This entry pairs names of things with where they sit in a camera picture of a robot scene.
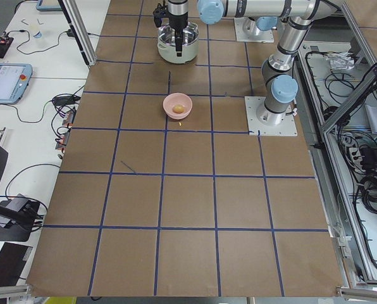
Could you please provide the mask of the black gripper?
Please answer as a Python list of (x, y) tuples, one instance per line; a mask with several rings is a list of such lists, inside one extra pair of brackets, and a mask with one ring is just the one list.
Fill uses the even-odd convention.
[[(167, 1), (168, 18), (173, 29), (184, 29), (188, 24), (189, 4), (187, 0)], [(182, 56), (183, 31), (175, 30), (175, 51), (178, 57)]]

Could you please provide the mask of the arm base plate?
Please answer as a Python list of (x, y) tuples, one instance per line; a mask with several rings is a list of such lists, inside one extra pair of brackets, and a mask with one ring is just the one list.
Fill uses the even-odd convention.
[(290, 105), (283, 113), (271, 113), (265, 108), (264, 96), (246, 96), (245, 109), (250, 136), (295, 137), (298, 135), (293, 115), (287, 115)]
[(239, 42), (273, 43), (272, 29), (276, 27), (275, 16), (235, 18), (236, 40)]

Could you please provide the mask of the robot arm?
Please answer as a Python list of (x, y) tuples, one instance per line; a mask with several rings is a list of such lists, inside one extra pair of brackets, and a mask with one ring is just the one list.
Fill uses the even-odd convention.
[[(251, 35), (271, 30), (281, 17), (277, 13), (257, 13), (250, 10), (250, 1), (197, 1), (198, 14), (203, 23), (212, 25), (218, 23), (224, 16), (247, 18), (244, 30)], [(167, 18), (169, 26), (174, 31), (175, 51), (178, 57), (183, 53), (184, 30), (188, 27), (189, 2), (163, 1), (157, 4), (153, 11), (154, 23), (160, 27), (162, 20)]]
[(294, 58), (314, 20), (330, 16), (343, 1), (198, 1), (197, 10), (206, 24), (215, 24), (225, 16), (288, 18), (276, 51), (262, 65), (267, 96), (256, 110), (258, 120), (269, 126), (281, 123), (298, 91), (290, 76)]

